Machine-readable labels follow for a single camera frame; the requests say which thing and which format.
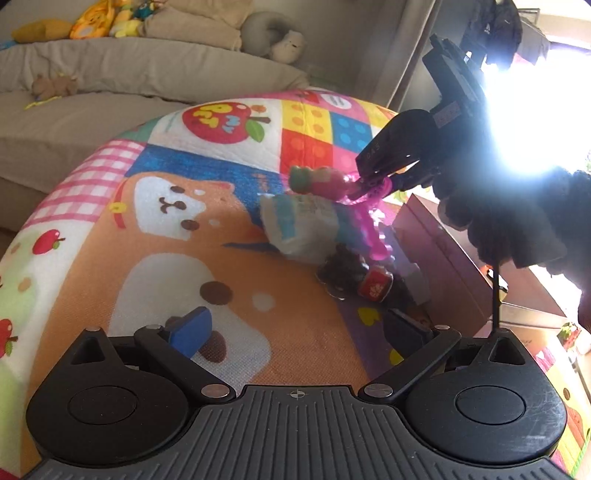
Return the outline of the pink plastic toy net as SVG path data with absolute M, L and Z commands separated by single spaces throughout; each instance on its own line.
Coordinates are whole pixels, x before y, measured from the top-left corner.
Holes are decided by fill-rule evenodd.
M 367 256 L 373 261 L 384 261 L 391 256 L 391 247 L 385 242 L 385 235 L 379 226 L 381 220 L 377 217 L 382 200 L 392 193 L 393 183 L 389 177 L 379 180 L 356 179 L 349 188 L 349 206 L 353 208 L 363 244 L 367 249 Z

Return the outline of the pink cardboard box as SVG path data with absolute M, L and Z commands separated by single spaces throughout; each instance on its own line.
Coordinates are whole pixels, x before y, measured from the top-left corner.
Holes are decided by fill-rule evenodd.
M 492 283 L 467 234 L 444 225 L 437 204 L 417 195 L 401 207 L 392 229 L 429 285 L 429 318 L 469 337 L 489 329 Z M 502 327 L 559 330 L 577 320 L 577 313 L 562 309 L 532 268 L 518 269 L 509 262 L 501 267 L 500 278 L 508 284 L 500 309 Z

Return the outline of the dark haired keychain doll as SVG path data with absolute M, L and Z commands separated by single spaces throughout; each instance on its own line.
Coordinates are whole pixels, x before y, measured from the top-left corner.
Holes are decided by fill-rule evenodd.
M 370 263 L 345 244 L 335 247 L 315 275 L 335 298 L 356 296 L 387 308 L 415 305 L 400 275 L 380 263 Z

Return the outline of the blue white wipes packet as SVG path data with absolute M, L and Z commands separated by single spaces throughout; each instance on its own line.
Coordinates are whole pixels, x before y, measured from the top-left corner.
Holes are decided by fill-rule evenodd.
M 267 239 L 290 260 L 321 265 L 356 232 L 346 205 L 319 196 L 262 195 L 259 204 Z

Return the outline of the pink pig toy figure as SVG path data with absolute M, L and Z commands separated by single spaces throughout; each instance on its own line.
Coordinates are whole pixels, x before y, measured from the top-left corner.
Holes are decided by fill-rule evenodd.
M 332 167 L 293 166 L 288 174 L 288 186 L 296 194 L 311 194 L 332 201 L 342 201 L 356 192 L 353 178 Z

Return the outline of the colourful cartoon play mat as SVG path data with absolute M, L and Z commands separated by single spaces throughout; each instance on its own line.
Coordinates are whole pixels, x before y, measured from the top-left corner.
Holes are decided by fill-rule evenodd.
M 1 475 L 5 479 L 586 479 L 590 383 L 579 328 L 501 326 L 462 340 L 396 402 L 358 391 L 402 361 L 384 323 L 427 327 L 429 285 L 392 229 L 411 195 L 438 206 L 441 175 L 510 171 L 490 159 L 384 198 L 377 217 L 415 301 L 335 298 L 320 265 L 270 244 L 259 197 L 294 194 L 293 166 L 359 179 L 356 156 L 396 116 L 308 90 L 205 103 L 103 144 L 38 206 L 1 261 Z M 212 334 L 192 361 L 235 390 L 194 402 L 135 346 L 141 327 L 196 307 Z

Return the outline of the beige folded blanket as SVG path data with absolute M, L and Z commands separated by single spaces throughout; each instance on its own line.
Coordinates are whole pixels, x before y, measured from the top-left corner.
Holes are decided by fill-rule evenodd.
M 252 10 L 249 0 L 164 1 L 143 21 L 139 35 L 239 51 L 240 30 Z

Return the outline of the beige sofa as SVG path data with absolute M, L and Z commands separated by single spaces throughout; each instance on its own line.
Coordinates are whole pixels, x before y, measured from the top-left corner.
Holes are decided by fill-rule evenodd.
M 329 89 L 387 104 L 426 42 L 435 1 L 384 1 L 374 20 L 342 17 L 327 1 L 315 47 L 344 71 Z M 75 95 L 35 101 L 38 75 L 77 78 Z M 246 53 L 132 37 L 59 40 L 1 54 L 1 226 L 19 230 L 39 203 L 94 150 L 142 122 L 217 100 L 303 89 L 304 71 Z

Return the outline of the brown plush toy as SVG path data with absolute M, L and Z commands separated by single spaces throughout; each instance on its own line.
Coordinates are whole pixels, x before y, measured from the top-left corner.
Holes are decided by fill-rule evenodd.
M 31 93 L 35 101 L 46 101 L 53 97 L 72 96 L 77 93 L 77 78 L 58 75 L 55 78 L 38 75 L 32 82 Z

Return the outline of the yellow plush doll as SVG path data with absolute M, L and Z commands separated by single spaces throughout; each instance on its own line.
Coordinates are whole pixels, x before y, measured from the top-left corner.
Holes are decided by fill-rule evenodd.
M 115 1 L 116 16 L 109 35 L 114 38 L 137 37 L 141 24 L 161 5 L 161 1 Z

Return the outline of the orange yellow plush backpack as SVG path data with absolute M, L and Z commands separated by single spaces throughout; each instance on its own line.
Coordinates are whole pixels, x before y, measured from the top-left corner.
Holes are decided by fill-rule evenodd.
M 106 37 L 115 17 L 111 0 L 101 0 L 91 5 L 73 24 L 69 38 L 85 40 Z

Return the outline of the yellow plush cushion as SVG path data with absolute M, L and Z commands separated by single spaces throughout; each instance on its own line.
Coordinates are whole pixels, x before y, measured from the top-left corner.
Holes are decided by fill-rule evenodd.
M 28 23 L 14 30 L 12 39 L 18 44 L 48 42 L 69 37 L 72 24 L 59 19 L 44 19 Z

